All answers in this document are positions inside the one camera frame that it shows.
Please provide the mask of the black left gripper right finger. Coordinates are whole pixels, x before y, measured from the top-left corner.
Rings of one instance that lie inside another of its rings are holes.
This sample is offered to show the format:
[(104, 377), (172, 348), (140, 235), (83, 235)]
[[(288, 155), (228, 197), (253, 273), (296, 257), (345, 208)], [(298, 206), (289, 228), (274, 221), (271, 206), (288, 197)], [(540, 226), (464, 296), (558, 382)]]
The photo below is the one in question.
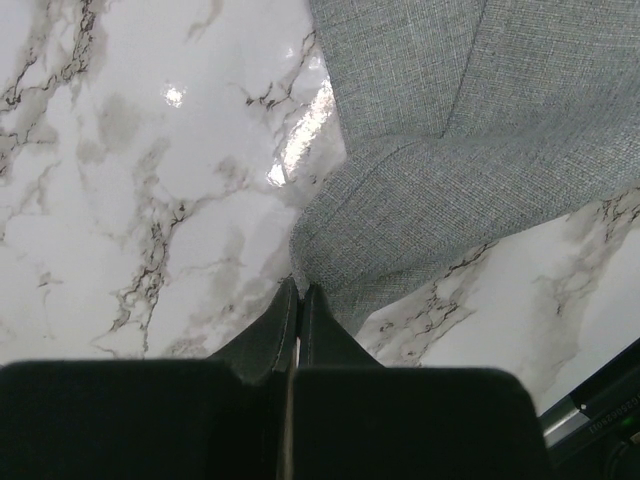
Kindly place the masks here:
[(391, 368), (306, 293), (293, 379), (296, 479), (547, 479), (532, 400), (492, 368)]

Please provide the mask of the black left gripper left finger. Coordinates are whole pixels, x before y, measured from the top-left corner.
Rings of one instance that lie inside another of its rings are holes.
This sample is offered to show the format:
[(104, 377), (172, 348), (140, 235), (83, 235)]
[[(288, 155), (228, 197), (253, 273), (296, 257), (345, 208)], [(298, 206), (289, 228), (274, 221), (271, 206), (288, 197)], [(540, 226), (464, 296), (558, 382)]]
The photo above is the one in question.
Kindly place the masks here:
[(298, 293), (204, 359), (21, 361), (1, 370), (5, 479), (285, 479)]

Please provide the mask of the grey woven cloth napkin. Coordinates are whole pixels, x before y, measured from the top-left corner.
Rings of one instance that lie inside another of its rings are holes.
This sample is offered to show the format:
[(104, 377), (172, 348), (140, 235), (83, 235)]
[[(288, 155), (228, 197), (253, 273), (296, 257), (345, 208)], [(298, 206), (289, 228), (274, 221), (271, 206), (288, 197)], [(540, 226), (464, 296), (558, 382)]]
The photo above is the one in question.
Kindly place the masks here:
[(291, 236), (351, 333), (639, 178), (635, 1), (314, 1), (347, 157)]

